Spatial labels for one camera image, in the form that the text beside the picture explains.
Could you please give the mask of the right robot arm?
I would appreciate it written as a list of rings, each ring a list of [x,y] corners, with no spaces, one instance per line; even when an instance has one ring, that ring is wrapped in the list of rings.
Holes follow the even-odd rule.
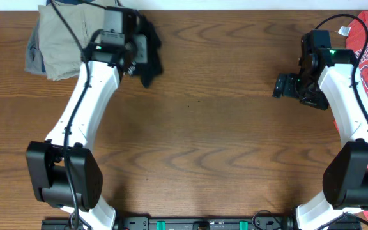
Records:
[[[368,211],[368,101],[358,59],[349,49],[303,49],[299,73],[278,76],[273,97],[331,109],[341,150],[323,174],[321,192],[295,210],[297,229],[328,229]]]

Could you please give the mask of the black t-shirt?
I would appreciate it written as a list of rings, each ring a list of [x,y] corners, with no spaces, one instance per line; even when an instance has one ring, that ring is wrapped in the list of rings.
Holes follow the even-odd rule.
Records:
[[[131,76],[139,76],[142,85],[149,88],[153,79],[163,73],[162,62],[158,55],[158,49],[161,48],[162,42],[157,35],[155,27],[144,15],[139,15],[139,29],[136,35],[146,37],[146,57],[147,61],[140,63],[132,61],[127,73]]]

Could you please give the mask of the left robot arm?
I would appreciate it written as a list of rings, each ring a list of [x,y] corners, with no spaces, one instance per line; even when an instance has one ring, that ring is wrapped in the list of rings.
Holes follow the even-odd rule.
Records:
[[[107,104],[119,88],[121,71],[150,60],[150,39],[135,35],[125,44],[90,43],[75,89],[43,142],[31,141],[26,162],[34,196],[69,214],[43,220],[42,229],[119,229],[118,213],[102,196],[104,177],[93,156],[96,132]]]

